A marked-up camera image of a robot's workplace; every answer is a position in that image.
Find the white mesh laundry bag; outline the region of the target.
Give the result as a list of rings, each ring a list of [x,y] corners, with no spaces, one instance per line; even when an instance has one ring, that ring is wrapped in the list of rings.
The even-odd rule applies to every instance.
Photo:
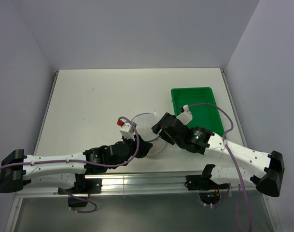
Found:
[[[141,138],[153,145],[146,157],[153,160],[158,159],[166,145],[166,142],[152,131],[152,126],[159,122],[159,118],[152,113],[141,113],[134,116],[132,122],[137,124],[136,129]]]

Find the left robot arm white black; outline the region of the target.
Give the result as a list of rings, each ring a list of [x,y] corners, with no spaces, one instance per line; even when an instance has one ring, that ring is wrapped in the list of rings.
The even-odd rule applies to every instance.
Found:
[[[65,156],[26,155],[23,149],[17,149],[1,162],[0,193],[18,192],[29,184],[81,193],[86,188],[86,175],[126,166],[134,158],[144,158],[152,147],[142,138],[122,138],[113,145]]]

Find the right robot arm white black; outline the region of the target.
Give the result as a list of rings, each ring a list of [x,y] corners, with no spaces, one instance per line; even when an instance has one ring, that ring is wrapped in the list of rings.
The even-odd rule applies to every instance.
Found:
[[[237,164],[234,168],[207,164],[199,175],[186,178],[188,190],[227,189],[241,182],[255,186],[262,194],[279,197],[285,172],[283,155],[255,151],[228,140],[206,128],[186,125],[184,116],[165,113],[152,126],[161,139],[191,153],[212,156]]]

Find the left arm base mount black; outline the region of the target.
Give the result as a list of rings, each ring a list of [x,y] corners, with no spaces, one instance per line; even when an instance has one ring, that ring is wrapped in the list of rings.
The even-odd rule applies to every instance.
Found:
[[[58,185],[57,193],[59,195],[66,194],[62,189],[71,194],[99,194],[101,193],[102,179],[85,179],[78,178],[74,176],[73,178],[68,178],[62,180],[62,183]]]

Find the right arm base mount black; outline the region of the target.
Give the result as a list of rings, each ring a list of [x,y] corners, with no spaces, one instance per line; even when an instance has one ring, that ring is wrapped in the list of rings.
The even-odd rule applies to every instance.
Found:
[[[189,190],[221,190],[228,189],[229,184],[216,184],[210,178],[203,177],[202,175],[187,175],[184,186]]]

